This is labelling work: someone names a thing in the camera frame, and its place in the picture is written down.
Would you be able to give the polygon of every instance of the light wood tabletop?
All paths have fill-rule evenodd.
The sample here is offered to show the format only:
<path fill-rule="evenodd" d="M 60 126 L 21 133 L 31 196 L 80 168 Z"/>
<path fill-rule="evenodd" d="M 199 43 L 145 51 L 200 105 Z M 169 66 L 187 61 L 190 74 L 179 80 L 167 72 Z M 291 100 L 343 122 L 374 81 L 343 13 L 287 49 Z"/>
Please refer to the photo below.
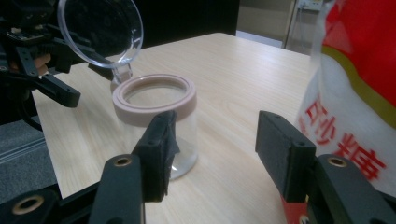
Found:
<path fill-rule="evenodd" d="M 286 223 L 279 194 L 255 152 L 260 110 L 294 122 L 309 81 L 309 57 L 224 34 L 140 50 L 134 76 L 173 74 L 196 85 L 199 157 L 173 180 L 147 223 Z M 81 92 L 77 108 L 34 92 L 63 197 L 100 180 L 105 162 L 131 153 L 110 82 L 87 64 L 59 79 Z"/>

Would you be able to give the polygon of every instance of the clear lid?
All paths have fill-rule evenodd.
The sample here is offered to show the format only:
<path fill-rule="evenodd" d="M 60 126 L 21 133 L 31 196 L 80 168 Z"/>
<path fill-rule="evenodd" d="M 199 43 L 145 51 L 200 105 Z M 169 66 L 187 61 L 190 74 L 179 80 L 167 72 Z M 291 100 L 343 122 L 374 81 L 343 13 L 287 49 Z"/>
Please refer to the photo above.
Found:
<path fill-rule="evenodd" d="M 70 48 L 97 66 L 123 66 L 142 46 L 143 25 L 132 0 L 60 0 L 58 22 Z"/>

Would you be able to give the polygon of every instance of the plastic container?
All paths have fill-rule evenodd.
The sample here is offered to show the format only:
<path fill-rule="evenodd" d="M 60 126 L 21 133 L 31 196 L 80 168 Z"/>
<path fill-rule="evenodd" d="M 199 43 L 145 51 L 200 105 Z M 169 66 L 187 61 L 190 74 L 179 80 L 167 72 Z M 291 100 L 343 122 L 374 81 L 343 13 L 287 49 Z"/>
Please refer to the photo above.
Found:
<path fill-rule="evenodd" d="M 166 74 L 132 78 L 114 90 L 113 104 L 129 151 L 134 149 L 154 116 L 163 111 L 175 110 L 176 139 L 180 152 L 174 158 L 171 179 L 186 174 L 192 168 L 198 158 L 197 100 L 192 81 Z"/>

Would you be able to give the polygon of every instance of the gray carpet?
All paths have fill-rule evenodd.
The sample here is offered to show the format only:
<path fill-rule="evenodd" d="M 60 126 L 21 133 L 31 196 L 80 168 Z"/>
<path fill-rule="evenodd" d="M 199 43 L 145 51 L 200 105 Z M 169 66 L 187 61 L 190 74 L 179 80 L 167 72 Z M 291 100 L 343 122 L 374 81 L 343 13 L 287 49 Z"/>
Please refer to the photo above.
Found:
<path fill-rule="evenodd" d="M 0 203 L 53 184 L 56 177 L 44 134 L 22 120 L 1 125 Z"/>

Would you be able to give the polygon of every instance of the snack package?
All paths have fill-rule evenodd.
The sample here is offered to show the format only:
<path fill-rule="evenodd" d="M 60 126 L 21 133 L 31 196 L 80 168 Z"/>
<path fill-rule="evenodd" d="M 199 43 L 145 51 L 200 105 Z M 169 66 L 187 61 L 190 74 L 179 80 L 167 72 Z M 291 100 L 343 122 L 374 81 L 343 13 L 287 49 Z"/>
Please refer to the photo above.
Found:
<path fill-rule="evenodd" d="M 392 197 L 396 197 L 394 22 L 394 0 L 335 0 L 323 5 L 311 54 L 312 79 L 295 123 L 316 144 L 317 156 L 335 154 L 353 161 L 377 190 Z M 284 203 L 284 207 L 289 223 L 304 223 L 304 205 Z"/>

